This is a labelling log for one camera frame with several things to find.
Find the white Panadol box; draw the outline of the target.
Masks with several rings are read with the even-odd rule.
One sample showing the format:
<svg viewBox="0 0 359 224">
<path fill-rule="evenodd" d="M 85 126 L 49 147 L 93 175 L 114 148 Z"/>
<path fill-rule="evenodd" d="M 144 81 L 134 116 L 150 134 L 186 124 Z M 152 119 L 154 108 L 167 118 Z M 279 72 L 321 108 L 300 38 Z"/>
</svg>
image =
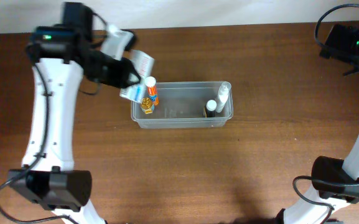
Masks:
<svg viewBox="0 0 359 224">
<path fill-rule="evenodd" d="M 151 75 L 154 59 L 140 50 L 132 50 L 131 61 L 137 73 L 141 77 L 141 82 L 137 85 L 121 89 L 119 96 L 136 103 L 141 103 L 147 92 L 144 80 Z"/>
</svg>

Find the orange effervescent tablet tube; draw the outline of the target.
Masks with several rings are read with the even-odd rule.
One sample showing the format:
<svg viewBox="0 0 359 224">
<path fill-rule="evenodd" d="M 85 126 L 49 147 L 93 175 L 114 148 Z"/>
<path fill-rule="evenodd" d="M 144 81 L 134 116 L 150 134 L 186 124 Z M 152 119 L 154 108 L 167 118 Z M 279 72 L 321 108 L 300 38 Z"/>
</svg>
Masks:
<svg viewBox="0 0 359 224">
<path fill-rule="evenodd" d="M 154 77 L 147 77 L 145 79 L 145 85 L 147 87 L 147 92 L 151 98 L 151 101 L 155 106 L 159 104 L 159 99 L 157 95 L 157 88 L 156 88 L 156 79 Z"/>
</svg>

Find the small gold-lidded jar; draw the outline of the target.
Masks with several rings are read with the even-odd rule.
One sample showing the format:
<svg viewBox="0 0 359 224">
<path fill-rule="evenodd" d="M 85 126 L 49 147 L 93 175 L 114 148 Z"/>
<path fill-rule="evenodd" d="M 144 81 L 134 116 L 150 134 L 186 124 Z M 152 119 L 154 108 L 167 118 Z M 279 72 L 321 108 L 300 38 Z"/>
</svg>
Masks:
<svg viewBox="0 0 359 224">
<path fill-rule="evenodd" d="M 151 114 L 154 111 L 154 104 L 150 98 L 143 98 L 141 101 L 141 109 L 145 114 Z"/>
</svg>

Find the dark bottle white cap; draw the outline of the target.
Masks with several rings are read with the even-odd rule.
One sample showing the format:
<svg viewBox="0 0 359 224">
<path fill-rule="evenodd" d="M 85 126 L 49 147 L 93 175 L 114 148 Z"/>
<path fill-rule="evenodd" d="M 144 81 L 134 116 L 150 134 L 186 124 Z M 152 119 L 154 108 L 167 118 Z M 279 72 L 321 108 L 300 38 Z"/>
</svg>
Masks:
<svg viewBox="0 0 359 224">
<path fill-rule="evenodd" d="M 203 109 L 205 118 L 214 118 L 216 116 L 217 103 L 215 100 L 208 100 Z"/>
</svg>

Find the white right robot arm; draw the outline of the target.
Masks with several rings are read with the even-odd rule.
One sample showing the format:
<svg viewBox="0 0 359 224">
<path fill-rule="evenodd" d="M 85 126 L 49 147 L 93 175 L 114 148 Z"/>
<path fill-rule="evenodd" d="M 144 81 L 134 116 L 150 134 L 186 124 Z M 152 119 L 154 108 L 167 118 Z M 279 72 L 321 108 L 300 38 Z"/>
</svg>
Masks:
<svg viewBox="0 0 359 224">
<path fill-rule="evenodd" d="M 325 42 L 319 40 L 320 24 L 314 30 L 314 39 L 321 48 L 320 56 L 334 58 L 353 66 L 348 75 L 359 72 L 359 29 L 335 24 Z M 345 159 L 326 156 L 316 158 L 310 176 L 300 175 L 292 181 L 311 182 L 307 192 L 296 191 L 299 200 L 283 208 L 275 223 L 330 223 L 330 216 L 337 210 L 359 202 L 359 135 Z"/>
</svg>

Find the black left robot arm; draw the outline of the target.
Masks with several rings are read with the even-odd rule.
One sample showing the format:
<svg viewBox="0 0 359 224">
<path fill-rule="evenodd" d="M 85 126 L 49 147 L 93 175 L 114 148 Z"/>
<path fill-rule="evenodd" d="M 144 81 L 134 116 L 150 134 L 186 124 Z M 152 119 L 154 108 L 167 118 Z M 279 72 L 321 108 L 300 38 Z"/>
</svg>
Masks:
<svg viewBox="0 0 359 224">
<path fill-rule="evenodd" d="M 81 2 L 65 2 L 60 23 L 39 26 L 26 53 L 34 72 L 35 96 L 29 144 L 19 169 L 8 173 L 7 186 L 65 223 L 103 223 L 90 195 L 91 173 L 75 170 L 72 135 L 81 81 L 127 88 L 142 78 L 123 57 L 136 35 L 105 25 L 94 42 L 96 13 Z"/>
</svg>

